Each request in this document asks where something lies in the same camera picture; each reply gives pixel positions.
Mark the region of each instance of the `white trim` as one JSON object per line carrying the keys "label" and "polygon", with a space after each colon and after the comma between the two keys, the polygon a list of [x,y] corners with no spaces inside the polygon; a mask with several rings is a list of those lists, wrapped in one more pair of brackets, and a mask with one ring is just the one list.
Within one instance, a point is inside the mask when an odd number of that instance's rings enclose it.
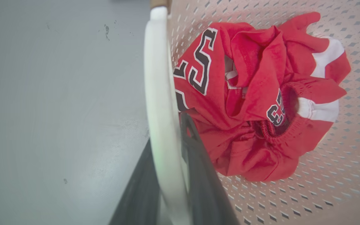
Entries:
{"label": "white trim", "polygon": [[181,79],[187,80],[187,78],[186,78],[186,69],[187,69],[187,66],[188,66],[188,62],[183,59],[183,60],[181,61],[181,63],[180,63],[180,67],[181,67],[181,65],[183,65],[183,63],[186,64],[186,66],[184,67],[184,70],[183,70],[184,77],[182,77],[182,76],[177,76],[177,75],[174,74],[174,73],[173,73],[173,76],[174,76],[174,77],[177,77],[177,78],[181,78]]}
{"label": "white trim", "polygon": [[[203,41],[204,32],[205,32],[206,30],[210,30],[210,31],[212,31],[212,32],[216,32],[215,38],[212,40],[212,38],[210,38],[210,37],[208,37],[208,36],[205,36],[205,38],[204,38],[204,44],[201,46],[202,41]],[[212,59],[211,59],[210,55],[207,54],[206,52],[204,52],[204,46],[205,46],[205,44],[206,44],[206,40],[209,40],[210,43],[212,43],[212,47],[210,47],[209,45],[208,45],[207,47],[208,47],[209,50],[213,51],[213,48],[214,48],[214,45],[215,45],[216,36],[217,36],[217,34],[218,34],[218,30],[216,30],[216,29],[214,29],[214,28],[208,27],[206,30],[202,33],[201,38],[200,38],[200,39],[201,39],[201,40],[200,40],[200,44],[198,45],[198,47],[201,46],[201,49],[199,50],[199,53],[203,54],[204,56],[206,56],[206,57],[208,58],[207,71],[206,71],[206,85],[205,85],[205,89],[204,89],[204,93],[203,93],[204,96],[206,95],[206,91],[207,91],[208,85],[209,85],[209,70],[210,70],[210,64],[211,64],[211,62],[212,62]],[[197,57],[195,56],[195,53],[197,52],[198,47],[197,47],[197,48],[195,49],[195,51],[194,51],[194,59],[202,66],[202,75],[201,75],[201,80],[200,80],[200,81],[197,81],[196,78],[197,78],[198,73],[195,73],[195,76],[194,76],[194,78],[193,78],[192,80],[193,80],[195,83],[197,83],[200,87],[202,87],[202,82],[204,81],[204,77],[205,77],[205,66],[204,66],[204,64],[203,64],[200,60],[198,60]],[[190,74],[191,74],[191,73],[188,73],[188,81],[189,81],[189,82],[190,82]]]}
{"label": "white trim", "polygon": [[232,85],[229,83],[229,80],[230,80],[230,79],[238,76],[238,73],[237,73],[236,70],[232,70],[232,71],[230,71],[230,72],[227,72],[227,73],[225,73],[224,76],[226,77],[226,82],[227,82],[227,88],[228,88],[228,89],[241,89],[241,88],[239,88],[239,87],[234,87],[234,86],[232,86]]}
{"label": "white trim", "polygon": [[329,103],[316,104],[307,98],[298,98],[298,114],[314,121],[328,121],[334,123],[338,116],[338,100]]}
{"label": "white trim", "polygon": [[147,119],[156,176],[173,224],[190,224],[181,166],[181,138],[170,63],[167,8],[151,10],[144,38],[144,84]]}
{"label": "white trim", "polygon": [[339,40],[331,37],[328,37],[327,39],[329,40],[329,46],[324,52],[312,53],[316,62],[316,67],[313,70],[311,77],[325,78],[326,66],[344,53],[343,45]]}
{"label": "white trim", "polygon": [[191,84],[191,82],[190,82],[190,76],[191,76],[191,72],[192,72],[193,70],[195,71],[195,74],[194,74],[194,78],[193,78],[192,80],[201,87],[201,86],[203,85],[203,81],[204,81],[204,69],[203,69],[203,67],[202,67],[201,80],[200,80],[200,81],[197,81],[196,78],[197,78],[197,76],[198,76],[198,70],[197,70],[195,67],[191,66],[191,69],[190,69],[190,71],[189,71],[189,73],[188,73],[188,82],[189,82],[190,84]]}

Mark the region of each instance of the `white stripe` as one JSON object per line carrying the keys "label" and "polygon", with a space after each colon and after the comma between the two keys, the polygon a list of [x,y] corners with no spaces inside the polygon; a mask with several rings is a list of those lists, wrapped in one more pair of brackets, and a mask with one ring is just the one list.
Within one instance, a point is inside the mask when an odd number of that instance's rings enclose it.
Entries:
{"label": "white stripe", "polygon": [[316,104],[314,101],[307,98],[298,98],[299,109],[298,114],[301,117],[308,118],[314,121],[328,121],[335,122],[338,116],[338,100],[333,102]]}
{"label": "white stripe", "polygon": [[316,67],[311,74],[311,77],[325,78],[327,64],[333,62],[344,53],[343,45],[339,40],[328,37],[329,46],[324,52],[312,53],[316,62]]}
{"label": "white stripe", "polygon": [[227,88],[228,89],[240,89],[239,87],[234,87],[232,86],[228,80],[230,80],[231,78],[234,78],[238,76],[237,70],[232,70],[230,72],[226,72],[225,73],[225,77],[226,77],[226,81],[227,81]]}

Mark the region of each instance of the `gray wall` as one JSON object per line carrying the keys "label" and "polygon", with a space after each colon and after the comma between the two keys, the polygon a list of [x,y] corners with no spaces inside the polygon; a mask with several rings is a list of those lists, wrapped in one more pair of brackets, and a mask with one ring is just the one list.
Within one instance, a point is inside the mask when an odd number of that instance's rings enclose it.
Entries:
{"label": "gray wall", "polygon": [[109,221],[148,138],[148,18],[148,0],[0,0],[0,225]]}

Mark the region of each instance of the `red fabric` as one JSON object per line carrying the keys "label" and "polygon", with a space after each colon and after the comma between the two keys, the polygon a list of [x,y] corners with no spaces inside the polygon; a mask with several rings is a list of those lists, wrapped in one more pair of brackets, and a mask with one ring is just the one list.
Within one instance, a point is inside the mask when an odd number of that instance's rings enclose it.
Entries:
{"label": "red fabric", "polygon": [[[326,78],[310,76],[316,67],[312,53],[329,46],[327,38],[306,34],[319,19],[308,13],[266,30],[214,23],[179,59],[174,78],[184,94],[184,101],[177,98],[179,109],[189,109],[221,174],[250,181],[286,178],[333,124],[297,113],[298,97],[322,104],[346,94],[338,86],[350,71],[345,53],[327,64]],[[234,61],[237,76],[226,77],[225,56]]]}

